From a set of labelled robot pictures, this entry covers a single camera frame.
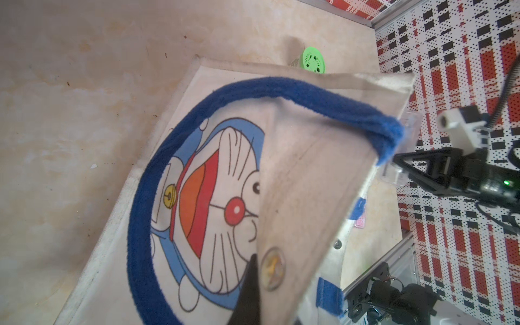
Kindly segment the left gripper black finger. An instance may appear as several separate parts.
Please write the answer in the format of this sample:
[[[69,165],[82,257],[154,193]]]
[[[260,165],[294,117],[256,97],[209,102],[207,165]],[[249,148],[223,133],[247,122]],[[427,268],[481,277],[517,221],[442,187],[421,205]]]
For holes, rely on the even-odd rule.
[[[261,306],[257,254],[248,263],[240,295],[228,325],[260,325]]]

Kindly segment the pink compass set case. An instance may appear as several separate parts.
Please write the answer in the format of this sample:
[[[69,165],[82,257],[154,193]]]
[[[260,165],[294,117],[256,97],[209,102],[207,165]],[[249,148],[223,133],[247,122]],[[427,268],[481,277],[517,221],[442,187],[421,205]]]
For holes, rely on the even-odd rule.
[[[358,229],[364,229],[366,227],[366,214],[363,213],[354,223],[354,226]]]

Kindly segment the white canvas cartoon bag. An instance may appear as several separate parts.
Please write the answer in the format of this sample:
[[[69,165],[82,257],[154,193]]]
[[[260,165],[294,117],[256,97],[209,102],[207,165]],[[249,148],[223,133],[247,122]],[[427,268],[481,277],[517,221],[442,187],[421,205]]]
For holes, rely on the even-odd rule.
[[[404,137],[412,74],[195,58],[57,324],[338,324],[354,209]]]

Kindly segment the green lidded small jar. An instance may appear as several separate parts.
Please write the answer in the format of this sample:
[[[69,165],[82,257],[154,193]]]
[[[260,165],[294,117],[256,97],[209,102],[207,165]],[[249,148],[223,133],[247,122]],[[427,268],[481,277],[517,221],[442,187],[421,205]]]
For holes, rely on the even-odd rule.
[[[315,47],[306,47],[299,57],[295,58],[289,66],[300,68],[306,71],[324,74],[326,65],[320,51]]]

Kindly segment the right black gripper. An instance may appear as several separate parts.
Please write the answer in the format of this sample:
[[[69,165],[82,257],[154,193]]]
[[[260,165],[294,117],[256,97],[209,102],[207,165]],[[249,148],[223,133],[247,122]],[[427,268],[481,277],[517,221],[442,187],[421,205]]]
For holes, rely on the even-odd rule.
[[[519,172],[457,148],[396,154],[393,163],[439,197],[464,196],[490,207],[519,206]]]

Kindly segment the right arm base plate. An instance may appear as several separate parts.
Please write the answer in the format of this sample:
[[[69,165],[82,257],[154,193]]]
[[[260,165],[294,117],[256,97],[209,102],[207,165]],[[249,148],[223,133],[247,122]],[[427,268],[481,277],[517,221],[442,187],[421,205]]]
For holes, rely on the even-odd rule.
[[[351,322],[376,324],[388,318],[396,324],[430,324],[439,315],[439,295],[419,284],[404,285],[382,262],[360,276],[345,291],[345,313]]]

